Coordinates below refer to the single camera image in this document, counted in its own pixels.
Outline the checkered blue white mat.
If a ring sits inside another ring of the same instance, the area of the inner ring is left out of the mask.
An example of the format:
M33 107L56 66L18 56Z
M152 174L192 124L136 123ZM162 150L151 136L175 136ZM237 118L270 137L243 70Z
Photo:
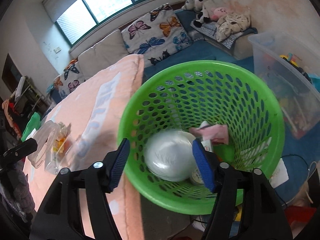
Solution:
M199 33L203 34L205 37L213 39L215 42L219 43L223 47L225 47L228 50L232 50L235 42L238 38L249 35L249 34L257 34L258 31L256 28L248 28L245 31L240 31L235 34L231 34L230 36L227 36L226 38L223 38L221 41L218 41L218 31L217 27L215 26L214 22L212 23L204 23L201 27L197 27L194 25L194 22L191 21L190 26L194 28Z

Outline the black white cow plush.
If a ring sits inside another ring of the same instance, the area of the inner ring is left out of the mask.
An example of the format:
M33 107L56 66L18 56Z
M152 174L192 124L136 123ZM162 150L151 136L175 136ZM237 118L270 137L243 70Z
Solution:
M212 21L213 0L195 0L194 9L196 19L193 21L195 27L200 28L204 23Z

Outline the left butterfly cushion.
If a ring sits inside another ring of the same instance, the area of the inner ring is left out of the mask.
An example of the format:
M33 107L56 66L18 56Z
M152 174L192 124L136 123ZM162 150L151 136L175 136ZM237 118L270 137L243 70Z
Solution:
M63 70L63 73L54 79L53 86L61 99L64 99L85 81L85 76L78 66L78 61L72 60Z

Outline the pink paper packet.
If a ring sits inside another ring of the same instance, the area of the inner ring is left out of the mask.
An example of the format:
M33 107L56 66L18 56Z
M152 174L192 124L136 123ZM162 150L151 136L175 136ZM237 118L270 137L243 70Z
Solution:
M201 137L203 140L210 140L212 144L229 144L227 125L210 125L203 122L200 127L189 128L189 132L195 137Z

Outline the peach Hello blanket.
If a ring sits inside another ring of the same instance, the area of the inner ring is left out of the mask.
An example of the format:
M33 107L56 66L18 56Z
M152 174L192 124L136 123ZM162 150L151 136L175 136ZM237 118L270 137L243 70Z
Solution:
M132 54L91 77L46 117L71 127L70 136L80 150L80 169L117 149L117 134L123 111L142 84L144 60ZM107 196L116 226L123 239L144 239L140 195L123 175Z

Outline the pink plush toy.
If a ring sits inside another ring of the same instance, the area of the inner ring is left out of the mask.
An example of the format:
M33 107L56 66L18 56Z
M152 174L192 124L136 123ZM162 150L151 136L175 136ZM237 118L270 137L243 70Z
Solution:
M232 12L231 9L226 7L212 8L211 11L212 11L212 15L210 18L212 21L215 21L215 22L217 22L221 17Z

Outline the right butterfly cushion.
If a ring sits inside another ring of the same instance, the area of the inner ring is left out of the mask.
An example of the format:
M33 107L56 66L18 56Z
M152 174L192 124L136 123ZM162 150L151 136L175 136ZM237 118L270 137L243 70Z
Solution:
M122 32L130 54L144 57L146 68L155 66L193 44L178 16L168 4L135 20Z

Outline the cream patterned cloth bundle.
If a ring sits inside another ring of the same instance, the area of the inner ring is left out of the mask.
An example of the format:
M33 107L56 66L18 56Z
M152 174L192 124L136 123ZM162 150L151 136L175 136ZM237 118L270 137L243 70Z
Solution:
M222 16L216 23L216 40L217 42L222 42L233 34L245 31L250 26L251 16L249 13L228 13Z

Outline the butterfly cushion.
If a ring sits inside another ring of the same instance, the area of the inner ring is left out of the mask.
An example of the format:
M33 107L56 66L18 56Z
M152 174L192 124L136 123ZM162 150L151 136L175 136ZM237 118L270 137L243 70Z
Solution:
M155 66L193 44L178 16L168 4L135 20L122 32L130 54L144 57L146 68Z
M78 61L72 60L63 70L63 73L54 79L53 86L61 99L64 99L85 81L85 76L78 66Z

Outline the clear plastic food container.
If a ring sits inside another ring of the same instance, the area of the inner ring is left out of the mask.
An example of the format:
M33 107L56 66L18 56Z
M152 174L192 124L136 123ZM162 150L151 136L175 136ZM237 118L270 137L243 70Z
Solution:
M33 168L44 165L44 170L56 175L61 168L61 163L71 148L71 124L56 123L52 120L44 123L38 130L33 131L27 139L35 139L37 150L28 156Z

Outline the beige cushion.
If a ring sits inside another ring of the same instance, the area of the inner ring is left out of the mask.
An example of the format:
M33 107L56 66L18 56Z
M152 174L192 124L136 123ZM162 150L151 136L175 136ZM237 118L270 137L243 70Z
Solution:
M78 65L87 80L127 55L129 52L118 29L81 53L78 56Z

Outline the cluttered metal rack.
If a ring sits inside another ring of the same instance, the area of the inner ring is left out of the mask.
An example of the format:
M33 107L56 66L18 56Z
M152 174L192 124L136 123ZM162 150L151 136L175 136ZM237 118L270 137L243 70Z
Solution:
M17 93L17 89L15 89L11 96L1 103L1 110L12 136L20 140L33 114L37 113L43 116L51 103L49 95L42 95L34 86L33 81L24 77L21 92Z

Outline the grey plush toy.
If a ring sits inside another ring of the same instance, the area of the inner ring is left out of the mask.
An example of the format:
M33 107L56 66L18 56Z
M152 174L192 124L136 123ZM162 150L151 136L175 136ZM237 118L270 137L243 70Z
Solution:
M186 11L195 11L195 0L186 0L181 9Z

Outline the clear plastic storage bin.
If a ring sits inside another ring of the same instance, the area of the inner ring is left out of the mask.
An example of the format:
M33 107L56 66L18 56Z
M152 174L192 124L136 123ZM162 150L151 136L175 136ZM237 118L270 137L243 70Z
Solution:
M254 72L273 90L292 135L300 139L319 122L319 56L281 31L248 37Z

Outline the green perforated plastic basket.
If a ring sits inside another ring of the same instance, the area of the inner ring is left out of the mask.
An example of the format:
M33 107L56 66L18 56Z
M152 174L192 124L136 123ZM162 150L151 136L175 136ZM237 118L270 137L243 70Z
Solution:
M185 178L157 177L146 164L146 144L164 131L188 132L210 140L214 152L233 168L259 168L271 178L285 140L280 105L255 74L233 63L190 61L160 71L144 82L121 117L118 140L131 152L125 173L152 203L186 215L207 215L216 195Z

